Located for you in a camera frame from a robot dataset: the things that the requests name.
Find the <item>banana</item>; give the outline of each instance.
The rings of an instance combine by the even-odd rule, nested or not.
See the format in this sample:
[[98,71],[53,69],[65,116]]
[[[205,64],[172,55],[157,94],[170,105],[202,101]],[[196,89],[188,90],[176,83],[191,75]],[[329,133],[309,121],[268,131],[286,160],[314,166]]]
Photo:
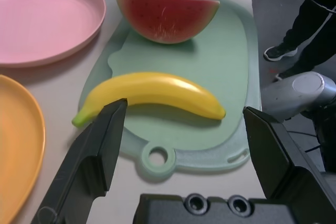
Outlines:
[[226,114],[214,95],[189,80],[167,73],[138,72],[112,77],[96,86],[72,124],[84,125],[105,105],[122,98],[127,98],[128,105],[165,104],[216,120]]

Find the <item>watermelon slice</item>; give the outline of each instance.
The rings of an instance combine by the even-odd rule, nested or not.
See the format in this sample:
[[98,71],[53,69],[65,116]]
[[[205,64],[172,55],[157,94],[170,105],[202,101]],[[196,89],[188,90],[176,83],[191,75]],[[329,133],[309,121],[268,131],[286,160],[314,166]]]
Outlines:
[[117,0],[117,3],[134,30],[164,44],[196,36],[219,7],[216,0]]

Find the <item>green cutting board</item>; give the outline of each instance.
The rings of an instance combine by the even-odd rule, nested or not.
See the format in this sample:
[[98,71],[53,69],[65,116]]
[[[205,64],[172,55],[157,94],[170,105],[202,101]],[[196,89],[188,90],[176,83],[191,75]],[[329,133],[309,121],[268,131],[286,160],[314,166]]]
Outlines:
[[[146,175],[166,177],[177,167],[225,170],[248,159],[242,110],[251,67],[249,58],[257,56],[255,27],[246,10],[227,0],[219,1],[220,8],[210,24],[193,39],[180,44],[149,41],[129,29],[123,20],[84,87],[80,104],[92,88],[111,74],[166,72],[205,87],[224,106],[227,114],[221,122],[163,105],[128,107],[121,152],[133,156]],[[251,36],[255,36],[252,43],[247,40]],[[250,105],[258,108],[257,101],[254,99]],[[167,155],[162,166],[149,161],[149,154],[156,149]]]

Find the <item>sneaker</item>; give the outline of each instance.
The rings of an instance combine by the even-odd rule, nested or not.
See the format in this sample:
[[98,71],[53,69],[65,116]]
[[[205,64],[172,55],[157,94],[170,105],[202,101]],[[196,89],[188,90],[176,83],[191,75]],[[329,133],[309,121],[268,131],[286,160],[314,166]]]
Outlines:
[[264,52],[264,58],[268,61],[278,61],[283,57],[292,57],[298,52],[298,48],[288,47],[285,43],[281,43],[279,46],[270,47]]
[[304,73],[304,72],[309,72],[313,70],[313,68],[309,68],[309,67],[302,67],[300,65],[294,65],[293,67],[291,67],[290,69],[287,69],[286,71],[279,73],[275,76],[275,78],[278,81],[281,81],[285,78],[291,77],[291,76],[295,76],[296,74],[300,74],[300,73]]

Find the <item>pink plate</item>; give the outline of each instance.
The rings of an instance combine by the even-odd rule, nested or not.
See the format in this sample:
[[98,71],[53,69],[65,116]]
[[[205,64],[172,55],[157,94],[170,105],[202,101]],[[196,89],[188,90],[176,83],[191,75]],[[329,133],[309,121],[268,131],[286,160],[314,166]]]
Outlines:
[[0,0],[0,66],[31,67],[87,45],[105,17],[104,0]]

